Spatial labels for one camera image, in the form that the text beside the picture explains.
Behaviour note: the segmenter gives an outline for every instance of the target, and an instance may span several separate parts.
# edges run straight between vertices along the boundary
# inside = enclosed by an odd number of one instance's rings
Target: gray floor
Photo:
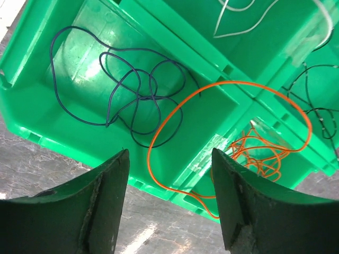
[[[14,26],[0,45],[0,56]],[[0,117],[0,198],[33,196],[88,170],[80,162],[12,135]],[[312,174],[297,190],[338,199],[339,172],[330,178]],[[228,252],[219,224],[128,186],[116,253]]]

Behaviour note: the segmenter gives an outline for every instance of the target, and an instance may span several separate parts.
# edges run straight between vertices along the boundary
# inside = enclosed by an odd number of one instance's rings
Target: orange wire
[[[300,147],[299,149],[297,150],[289,150],[289,151],[294,151],[294,152],[299,152],[301,150],[303,150],[309,143],[310,139],[311,139],[311,135],[312,135],[312,124],[311,124],[311,121],[310,119],[308,118],[308,116],[306,115],[306,113],[300,108],[300,106],[298,104],[296,104],[294,101],[292,101],[290,98],[287,98],[285,95],[283,95],[282,93],[270,88],[270,87],[266,87],[264,85],[260,85],[260,84],[257,84],[257,83],[253,83],[253,82],[247,82],[247,81],[221,81],[221,82],[216,82],[216,83],[213,83],[213,84],[209,84],[207,86],[204,86],[204,87],[201,87],[199,88],[198,90],[196,90],[195,92],[193,92],[192,94],[190,94],[188,97],[186,97],[183,101],[181,101],[179,103],[179,105],[177,107],[175,107],[175,109],[172,110],[172,112],[170,112],[170,114],[166,117],[166,119],[161,123],[159,129],[156,131],[156,133],[154,134],[153,138],[152,138],[152,141],[150,143],[150,146],[148,148],[148,151],[147,151],[147,168],[148,168],[148,171],[149,171],[149,174],[151,176],[151,178],[153,179],[153,181],[159,185],[160,187],[166,189],[166,190],[169,190],[169,191],[173,191],[173,192],[176,192],[176,193],[181,193],[181,194],[185,194],[187,196],[190,196],[190,197],[193,197],[195,198],[203,207],[204,209],[208,212],[208,214],[214,218],[214,219],[219,219],[218,216],[215,216],[214,214],[212,214],[209,209],[207,208],[206,204],[201,200],[200,197],[192,194],[192,193],[189,193],[189,192],[185,192],[183,190],[179,190],[179,189],[173,189],[173,188],[170,188],[170,187],[167,187],[165,185],[163,185],[162,183],[160,183],[156,177],[154,176],[153,174],[153,171],[152,171],[152,167],[150,165],[150,155],[151,155],[151,152],[152,152],[152,148],[154,146],[154,143],[157,139],[157,137],[159,136],[161,130],[164,128],[164,126],[166,125],[166,123],[170,120],[170,118],[187,102],[189,101],[191,98],[193,98],[195,95],[199,94],[200,92],[206,90],[206,89],[209,89],[211,87],[215,87],[215,86],[219,86],[219,85],[234,85],[234,84],[241,84],[241,85],[246,85],[246,86],[254,86],[254,87],[259,87],[259,88],[262,88],[264,90],[268,90],[269,92],[272,92],[274,94],[276,94],[277,96],[279,96],[280,98],[284,99],[285,101],[287,101],[288,103],[290,103],[293,107],[295,107],[299,113],[301,114],[301,116],[305,119],[305,122],[307,124],[307,127],[308,127],[308,135],[307,135],[307,138],[306,138],[306,141],[305,143],[302,145],[302,147]]]

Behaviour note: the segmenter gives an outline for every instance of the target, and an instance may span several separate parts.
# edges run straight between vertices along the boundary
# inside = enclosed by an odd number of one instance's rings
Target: black wire
[[[310,98],[310,95],[309,95],[309,88],[308,88],[308,70],[310,69],[313,69],[313,68],[317,68],[317,67],[331,67],[331,68],[339,68],[339,66],[337,65],[314,65],[314,66],[311,66],[311,67],[307,67],[306,63],[303,62],[303,65],[305,67],[304,71],[301,72],[298,77],[292,82],[292,84],[289,86],[289,88],[285,88],[283,87],[284,90],[287,91],[287,97],[289,97],[290,94],[292,94],[293,96],[295,96],[297,99],[301,100],[302,102],[306,103],[308,106],[311,107],[311,109],[309,110],[305,110],[304,112],[306,112],[306,114],[309,114],[310,112],[314,112],[319,120],[319,123],[320,125],[322,126],[322,136],[324,139],[327,139],[330,141],[331,143],[331,147],[334,151],[334,153],[336,154],[336,157],[338,158],[339,155],[336,151],[336,148],[335,148],[335,144],[334,144],[334,141],[333,141],[333,138],[334,136],[337,134],[337,123],[336,123],[336,120],[334,118],[334,115],[333,115],[333,112],[339,112],[339,110],[333,110],[333,109],[330,109],[330,108],[323,108],[323,107],[314,107],[313,106],[313,103],[311,101],[311,98]],[[291,92],[291,89],[293,88],[293,86],[295,85],[295,83],[298,81],[298,79],[303,75],[305,74],[305,93],[306,93],[306,98],[307,98],[307,101],[302,99],[300,96],[294,94]],[[332,122],[333,122],[333,127],[334,127],[334,131],[333,131],[333,134],[331,135],[328,128],[326,127],[325,123],[324,123],[324,118],[320,115],[320,113],[318,111],[326,111],[329,113],[331,119],[332,119]]]

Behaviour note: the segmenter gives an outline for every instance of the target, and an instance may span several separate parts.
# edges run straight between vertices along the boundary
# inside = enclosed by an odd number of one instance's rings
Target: green plastic bin
[[[321,42],[327,32],[323,14],[312,0],[278,1],[251,32],[214,39],[222,5],[219,0],[122,0],[122,8],[136,1],[198,54],[215,66],[224,79],[254,81],[280,88],[296,66]],[[242,8],[251,1],[230,0]],[[217,35],[252,27],[273,0],[255,1],[243,12],[226,10]],[[334,23],[336,0],[324,0]],[[242,88],[256,97],[261,91]]]
[[[219,137],[219,148],[226,148],[231,142],[244,130],[249,129],[249,122],[251,120],[259,121],[267,128],[267,138],[270,141],[283,140],[291,149],[299,149],[302,144],[302,138],[298,137],[284,122],[284,119],[277,118],[273,113],[268,111],[264,106],[258,102],[253,102],[248,111],[238,120],[238,122],[229,130],[226,135]],[[212,149],[206,151],[206,159],[204,163],[198,165],[197,174],[194,178],[187,179],[185,185],[181,187],[187,192],[195,191],[201,195],[212,196],[214,193],[214,186],[210,178]],[[309,174],[317,172],[320,167],[326,165],[326,161],[320,157],[316,151],[310,147],[306,147],[302,152],[291,153],[286,158],[282,159],[281,178],[276,181],[284,187],[294,189],[301,183]],[[203,199],[210,209],[210,211],[217,215],[218,208],[215,199]],[[184,195],[176,194],[171,198],[171,201],[185,209],[194,213],[200,214],[208,219],[214,220],[202,207],[202,205],[194,198]]]
[[[322,49],[315,51],[309,55],[305,60],[308,67],[314,65],[339,65],[339,33],[338,26],[334,30],[333,37],[330,43]],[[295,73],[289,78],[283,87],[288,88],[295,78],[303,72],[305,67],[301,65],[295,69]],[[330,108],[333,110],[339,110],[339,87],[337,81],[339,79],[339,69],[329,67],[317,67],[308,71],[308,90],[310,99],[314,107]],[[303,100],[306,98],[305,89],[305,75],[299,78],[299,80],[293,85],[291,90],[297,96]],[[287,91],[281,89],[280,92],[286,94]],[[303,110],[308,110],[310,107],[302,100],[290,95],[296,103],[300,105]],[[276,96],[272,96],[269,93],[264,92],[258,97],[259,101],[263,103],[268,109],[274,112],[278,117],[285,115],[285,123],[289,125],[296,133],[305,133],[307,127],[304,121],[300,118],[296,110],[293,107],[286,104]],[[334,125],[332,123],[332,117],[326,111],[319,111],[323,117],[326,126],[329,131],[333,133]],[[328,164],[322,167],[322,170],[327,175],[331,176],[335,173],[335,169],[338,168],[338,161],[336,154],[332,148],[331,142],[324,139],[322,136],[322,126],[319,124],[319,120],[314,112],[308,114],[313,124],[313,137],[309,144],[314,150],[317,151],[319,156],[323,157]],[[339,121],[339,113],[333,112],[334,119]],[[339,134],[334,136],[334,146],[339,147]]]
[[[198,72],[194,76],[200,86],[220,78],[214,67],[159,22],[154,23],[153,31],[144,29],[142,26],[153,22],[154,18],[151,15],[143,18],[144,23],[138,23],[140,17],[132,18],[109,0],[82,0],[72,4],[68,0],[29,1],[0,62],[0,109],[11,132],[92,167],[122,149],[129,149],[129,184],[169,199],[174,193],[158,187],[148,173],[147,149],[132,140],[121,122],[106,128],[76,121],[58,104],[52,83],[49,47],[55,34],[69,25],[87,28],[117,48],[157,50]],[[103,51],[103,46],[77,30],[64,34],[55,45],[54,62],[61,99],[72,113],[93,122],[105,121],[108,99],[116,85],[98,67],[99,54]],[[122,52],[120,56],[128,58],[136,68],[146,70],[161,61],[158,56],[141,51],[126,55]],[[110,71],[118,77],[129,70],[118,61],[109,64],[114,66]],[[181,74],[171,66],[160,69],[155,75],[159,84],[163,84],[159,87],[163,94],[181,86]],[[126,85],[135,88],[137,83],[130,78]],[[175,100],[180,102],[196,89],[187,76],[186,88]],[[113,101],[112,111],[129,101],[130,94],[121,93],[119,99]],[[224,135],[229,131],[250,103],[251,99],[236,86],[229,86],[227,90],[209,89],[201,98],[197,96],[187,103],[176,136],[152,153],[151,163],[158,180],[180,188],[194,174],[187,168],[189,162],[215,134]],[[161,103],[162,117],[174,107],[174,104]],[[139,110],[135,128],[145,130],[154,124],[158,114],[150,103],[140,105]],[[132,111],[124,117],[129,119]],[[159,139],[172,134],[178,121],[179,116],[175,115]],[[138,140],[148,145],[152,136],[138,137]]]

